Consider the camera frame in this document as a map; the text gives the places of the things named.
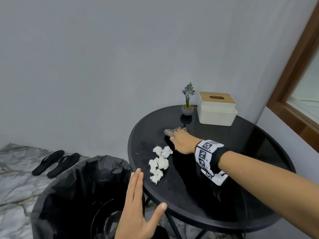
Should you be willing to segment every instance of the black glass tabletop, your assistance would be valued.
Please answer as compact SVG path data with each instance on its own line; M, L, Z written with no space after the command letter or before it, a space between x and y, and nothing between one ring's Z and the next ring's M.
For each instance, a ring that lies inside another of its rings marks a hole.
M198 228L232 233L252 232L272 225L279 215L253 195L229 179L217 199L215 192L197 175L193 155L174 150L165 129L186 127L190 134L211 139L238 152L266 163L295 172L294 166L278 143L253 123L237 116L231 126L201 124L197 110L184 116L181 106L154 111L142 118L133 128L128 142L128 156L133 170L144 172L144 191L156 204L166 202L167 211L177 219ZM169 167L155 185L149 179L149 160L156 154L153 148L170 146Z

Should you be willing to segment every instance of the trash bin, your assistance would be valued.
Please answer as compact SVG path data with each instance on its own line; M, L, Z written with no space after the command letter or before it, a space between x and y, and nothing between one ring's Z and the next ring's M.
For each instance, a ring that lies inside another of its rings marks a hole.
M34 239L114 238L131 172L125 160L106 155L58 176L32 210Z

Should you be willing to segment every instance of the black and white marker band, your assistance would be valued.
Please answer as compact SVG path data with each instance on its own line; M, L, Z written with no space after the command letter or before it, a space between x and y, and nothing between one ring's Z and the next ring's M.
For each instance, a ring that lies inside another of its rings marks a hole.
M202 173L219 186L228 177L218 168L220 157L227 151L229 149L223 144L212 140L202 140L195 149L195 160L200 165Z

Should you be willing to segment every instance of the black flip-flop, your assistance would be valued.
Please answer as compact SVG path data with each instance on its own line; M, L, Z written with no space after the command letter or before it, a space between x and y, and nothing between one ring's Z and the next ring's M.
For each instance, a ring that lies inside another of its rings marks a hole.
M64 151L59 150L59 151L56 151L56 152L50 154L49 156L45 157L41 161L40 165L32 171L32 174L34 176L38 176L38 175L42 174L46 169L48 169L48 167L50 167L55 162L58 162L58 160L61 159L61 157L63 155L64 155Z
M75 165L79 161L79 159L80 159L80 154L78 153L75 153L72 155L66 155L62 157L58 163L58 166L56 166L54 169L48 172L47 177L48 178L57 177L60 173L66 171L67 169Z

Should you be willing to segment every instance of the white storage box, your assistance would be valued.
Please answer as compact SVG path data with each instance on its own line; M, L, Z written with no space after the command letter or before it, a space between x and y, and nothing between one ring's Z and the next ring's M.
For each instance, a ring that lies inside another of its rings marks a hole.
M237 102L230 94L199 92L198 106L206 111L234 112Z
M231 126L237 115L234 112L216 112L204 110L200 105L197 106L199 122L202 124Z

